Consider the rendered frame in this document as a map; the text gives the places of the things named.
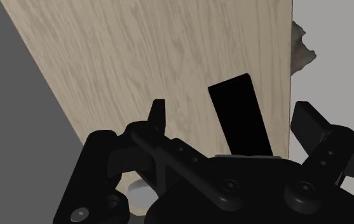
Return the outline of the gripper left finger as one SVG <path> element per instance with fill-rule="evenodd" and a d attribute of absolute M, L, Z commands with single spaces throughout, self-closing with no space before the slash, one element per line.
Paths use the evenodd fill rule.
<path fill-rule="evenodd" d="M 238 183 L 217 174 L 210 159 L 184 141 L 169 139 L 165 124 L 165 100 L 155 99 L 148 119 L 128 124 L 121 135 L 89 134 L 52 224 L 127 224 L 128 199 L 116 187 L 131 171 L 159 197 L 186 181 L 219 209 L 240 210 L 244 199 Z"/>

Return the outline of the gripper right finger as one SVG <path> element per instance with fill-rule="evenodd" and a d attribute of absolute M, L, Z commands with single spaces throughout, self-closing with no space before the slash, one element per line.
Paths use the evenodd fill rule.
<path fill-rule="evenodd" d="M 308 157 L 285 185 L 286 204 L 303 215 L 354 215 L 354 195 L 341 188 L 354 178 L 354 131 L 306 101 L 296 102 L 290 129 Z"/>

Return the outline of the pale grey round object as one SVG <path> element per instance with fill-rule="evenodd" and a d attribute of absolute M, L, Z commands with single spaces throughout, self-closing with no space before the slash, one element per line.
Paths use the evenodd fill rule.
<path fill-rule="evenodd" d="M 136 216 L 145 215 L 158 199 L 156 192 L 143 179 L 138 179 L 128 186 L 126 197 L 130 212 Z"/>

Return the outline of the black flat rectangular object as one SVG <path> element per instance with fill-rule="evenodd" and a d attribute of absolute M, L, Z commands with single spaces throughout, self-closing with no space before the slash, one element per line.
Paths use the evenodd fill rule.
<path fill-rule="evenodd" d="M 273 155 L 249 74 L 212 85 L 208 93 L 232 155 Z"/>

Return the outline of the grey rough-edged lump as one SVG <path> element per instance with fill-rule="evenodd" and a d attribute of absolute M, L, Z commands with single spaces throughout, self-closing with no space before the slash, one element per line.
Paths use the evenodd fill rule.
<path fill-rule="evenodd" d="M 290 75 L 302 70 L 306 65 L 316 59 L 314 50 L 309 50 L 303 43 L 304 29 L 295 21 L 291 27 Z"/>

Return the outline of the light wooden table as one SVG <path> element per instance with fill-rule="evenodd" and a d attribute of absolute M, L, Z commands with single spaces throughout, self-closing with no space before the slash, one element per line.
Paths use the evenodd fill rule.
<path fill-rule="evenodd" d="M 275 155 L 289 155 L 292 0 L 1 0 L 81 141 L 145 120 L 228 153 L 208 88 L 252 78 Z"/>

